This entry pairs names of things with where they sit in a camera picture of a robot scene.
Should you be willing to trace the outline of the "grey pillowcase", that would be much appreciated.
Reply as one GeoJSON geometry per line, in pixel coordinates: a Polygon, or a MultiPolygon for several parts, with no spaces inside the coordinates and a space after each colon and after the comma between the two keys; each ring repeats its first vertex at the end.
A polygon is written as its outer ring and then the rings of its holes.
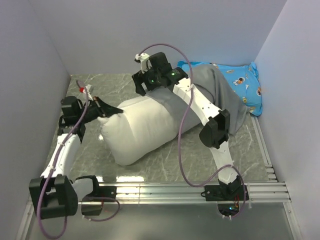
{"type": "MultiPolygon", "coordinates": [[[[229,134],[235,135],[245,122],[248,107],[229,86],[226,78],[212,64],[192,67],[193,83],[197,89],[215,106],[230,113],[229,134]]],[[[146,95],[154,99],[169,112],[176,132],[179,131],[187,104],[172,93],[172,87],[159,87],[146,95]]]]}

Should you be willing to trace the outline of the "white pillow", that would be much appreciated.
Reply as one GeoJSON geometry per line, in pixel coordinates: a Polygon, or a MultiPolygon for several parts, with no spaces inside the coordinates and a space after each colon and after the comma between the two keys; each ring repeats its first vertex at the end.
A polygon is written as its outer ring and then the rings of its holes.
{"type": "Polygon", "coordinates": [[[176,95],[163,101],[139,96],[118,108],[123,112],[97,120],[115,163],[129,166],[178,136],[187,104],[176,95]]]}

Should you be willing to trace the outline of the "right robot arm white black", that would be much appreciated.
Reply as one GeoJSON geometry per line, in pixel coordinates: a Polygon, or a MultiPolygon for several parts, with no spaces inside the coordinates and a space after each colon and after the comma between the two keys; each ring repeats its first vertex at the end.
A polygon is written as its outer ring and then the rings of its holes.
{"type": "Polygon", "coordinates": [[[207,193],[214,201],[233,201],[245,193],[240,174],[234,168],[229,150],[230,113],[213,105],[196,87],[192,74],[180,67],[172,68],[163,52],[153,55],[138,53],[135,62],[140,70],[132,76],[137,94],[144,96],[158,87],[170,88],[201,121],[199,138],[212,153],[217,167],[218,189],[207,193]]]}

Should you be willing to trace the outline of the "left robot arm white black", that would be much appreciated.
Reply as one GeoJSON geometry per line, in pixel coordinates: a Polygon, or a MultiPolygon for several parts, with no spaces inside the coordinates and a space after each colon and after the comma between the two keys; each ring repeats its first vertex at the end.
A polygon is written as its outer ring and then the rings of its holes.
{"type": "Polygon", "coordinates": [[[107,202],[115,199],[115,188],[105,192],[96,176],[81,176],[70,181],[68,174],[83,142],[85,124],[98,117],[121,114],[123,110],[103,102],[97,96],[86,103],[75,96],[67,96],[61,100],[61,110],[57,145],[51,160],[41,176],[29,183],[33,207],[40,220],[73,216],[83,199],[107,202]]]}

